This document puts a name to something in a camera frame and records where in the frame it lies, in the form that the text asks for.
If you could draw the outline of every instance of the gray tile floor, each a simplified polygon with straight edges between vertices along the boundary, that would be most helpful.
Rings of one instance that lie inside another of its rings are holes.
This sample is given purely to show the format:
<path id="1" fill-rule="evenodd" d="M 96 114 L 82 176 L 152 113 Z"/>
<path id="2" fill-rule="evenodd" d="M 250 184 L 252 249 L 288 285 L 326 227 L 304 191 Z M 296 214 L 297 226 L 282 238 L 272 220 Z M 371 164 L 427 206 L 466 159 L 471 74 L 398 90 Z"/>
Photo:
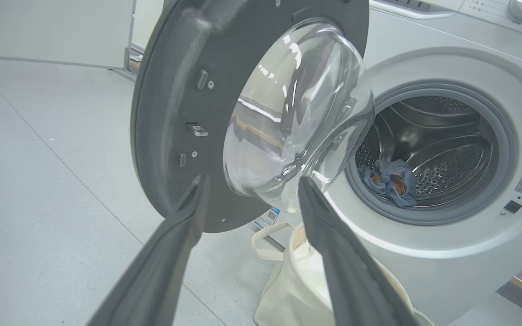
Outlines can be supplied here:
<path id="1" fill-rule="evenodd" d="M 522 326 L 522 308 L 493 293 L 449 326 Z"/>
<path id="2" fill-rule="evenodd" d="M 133 87 L 105 69 L 0 60 L 0 325 L 85 324 L 162 221 L 133 170 Z M 274 267 L 253 256 L 254 232 L 203 235 L 176 325 L 254 325 Z"/>

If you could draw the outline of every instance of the washing machine door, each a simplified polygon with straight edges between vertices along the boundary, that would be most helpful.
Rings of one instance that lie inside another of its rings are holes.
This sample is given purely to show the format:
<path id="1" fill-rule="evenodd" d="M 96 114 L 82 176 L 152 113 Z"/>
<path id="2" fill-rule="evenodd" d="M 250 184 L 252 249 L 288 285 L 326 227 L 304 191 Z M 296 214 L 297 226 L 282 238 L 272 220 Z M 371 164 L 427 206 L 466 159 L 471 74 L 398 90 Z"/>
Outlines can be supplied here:
<path id="1" fill-rule="evenodd" d="M 362 62 L 367 0 L 173 0 L 137 78 L 139 181 L 166 217 L 211 180 L 205 232 L 270 206 L 299 210 L 299 178 L 325 191 L 374 117 Z"/>

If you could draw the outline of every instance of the front-load washing machine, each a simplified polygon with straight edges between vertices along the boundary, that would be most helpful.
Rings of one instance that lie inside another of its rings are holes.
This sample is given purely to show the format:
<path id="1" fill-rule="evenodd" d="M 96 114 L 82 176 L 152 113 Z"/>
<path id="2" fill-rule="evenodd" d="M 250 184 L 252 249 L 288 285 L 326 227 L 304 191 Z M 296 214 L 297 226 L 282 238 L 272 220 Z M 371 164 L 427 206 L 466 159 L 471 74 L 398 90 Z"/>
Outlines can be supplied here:
<path id="1" fill-rule="evenodd" d="M 130 131 L 163 216 L 209 175 L 207 232 L 300 221 L 311 178 L 438 325 L 522 269 L 522 0 L 172 1 Z M 357 175 L 399 158 L 414 207 Z"/>
<path id="2" fill-rule="evenodd" d="M 522 269 L 522 20 L 507 0 L 370 4 L 377 116 L 327 197 L 416 307 L 447 325 Z M 358 167 L 376 159 L 412 167 L 415 207 L 365 186 Z M 280 221 L 301 217 L 273 208 L 255 224 Z"/>

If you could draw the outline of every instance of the cloth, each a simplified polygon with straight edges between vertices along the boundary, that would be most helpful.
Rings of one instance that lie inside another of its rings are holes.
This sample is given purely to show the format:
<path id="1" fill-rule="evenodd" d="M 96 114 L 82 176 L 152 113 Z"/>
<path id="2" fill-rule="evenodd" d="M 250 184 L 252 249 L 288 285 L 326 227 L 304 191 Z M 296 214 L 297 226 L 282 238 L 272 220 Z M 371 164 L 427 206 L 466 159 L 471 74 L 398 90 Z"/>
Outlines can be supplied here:
<path id="1" fill-rule="evenodd" d="M 390 198 L 400 208 L 416 205 L 416 177 L 401 159 L 377 160 L 374 171 L 365 165 L 358 167 L 362 181 L 376 194 Z"/>

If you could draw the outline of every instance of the white washing machine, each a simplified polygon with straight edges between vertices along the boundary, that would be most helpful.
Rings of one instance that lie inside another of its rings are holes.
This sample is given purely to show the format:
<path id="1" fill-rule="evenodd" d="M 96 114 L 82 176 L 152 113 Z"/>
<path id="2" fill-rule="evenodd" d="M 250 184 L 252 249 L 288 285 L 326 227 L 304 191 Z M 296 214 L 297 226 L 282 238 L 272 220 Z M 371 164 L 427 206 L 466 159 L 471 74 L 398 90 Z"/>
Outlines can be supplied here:
<path id="1" fill-rule="evenodd" d="M 377 117 L 327 198 L 445 326 L 522 270 L 522 0 L 370 5 Z M 374 194 L 357 173 L 398 158 L 418 179 L 415 207 Z M 255 224 L 280 221 L 302 220 L 274 209 Z"/>

